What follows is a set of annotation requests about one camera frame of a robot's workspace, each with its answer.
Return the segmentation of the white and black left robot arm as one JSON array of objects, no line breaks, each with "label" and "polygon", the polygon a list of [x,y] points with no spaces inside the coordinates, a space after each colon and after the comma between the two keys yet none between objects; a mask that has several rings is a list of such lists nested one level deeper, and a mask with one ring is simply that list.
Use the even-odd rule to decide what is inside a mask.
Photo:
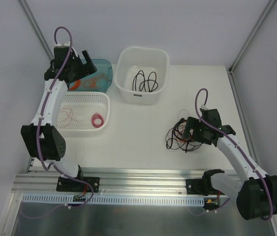
[{"label": "white and black left robot arm", "polygon": [[56,128],[62,100],[70,84],[97,71],[86,50],[83,62],[69,42],[55,44],[54,59],[44,74],[44,92],[38,110],[29,125],[23,125],[21,135],[30,157],[37,158],[47,171],[55,168],[73,191],[84,187],[84,178],[78,174],[79,166],[62,158],[66,142]]}]

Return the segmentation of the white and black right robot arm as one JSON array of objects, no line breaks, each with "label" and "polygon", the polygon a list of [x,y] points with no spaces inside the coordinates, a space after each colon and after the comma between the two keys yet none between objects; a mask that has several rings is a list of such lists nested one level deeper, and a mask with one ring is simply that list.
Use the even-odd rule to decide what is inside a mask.
[{"label": "white and black right robot arm", "polygon": [[213,169],[205,171],[201,179],[188,179],[187,190],[204,196],[221,192],[235,202],[244,219],[271,219],[277,214],[277,176],[269,175],[243,150],[233,128],[222,125],[217,109],[200,111],[199,118],[184,120],[182,136],[218,148],[240,180],[233,180],[221,169]]}]

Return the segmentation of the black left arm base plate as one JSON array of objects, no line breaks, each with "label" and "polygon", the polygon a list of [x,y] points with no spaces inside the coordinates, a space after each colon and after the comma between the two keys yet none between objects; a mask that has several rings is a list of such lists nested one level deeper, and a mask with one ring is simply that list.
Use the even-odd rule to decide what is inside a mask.
[{"label": "black left arm base plate", "polygon": [[[99,177],[84,177],[84,182],[91,185],[93,192],[99,192],[100,178]],[[83,192],[85,187],[87,187],[87,193],[90,193],[90,188],[80,182],[71,180],[69,178],[59,177],[57,181],[56,191],[57,192]]]}]

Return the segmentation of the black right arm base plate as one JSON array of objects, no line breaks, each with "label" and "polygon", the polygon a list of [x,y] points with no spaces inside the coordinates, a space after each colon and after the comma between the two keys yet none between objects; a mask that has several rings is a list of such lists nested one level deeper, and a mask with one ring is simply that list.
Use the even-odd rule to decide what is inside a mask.
[{"label": "black right arm base plate", "polygon": [[186,191],[188,195],[198,194],[208,196],[210,190],[205,181],[202,179],[186,179]]}]

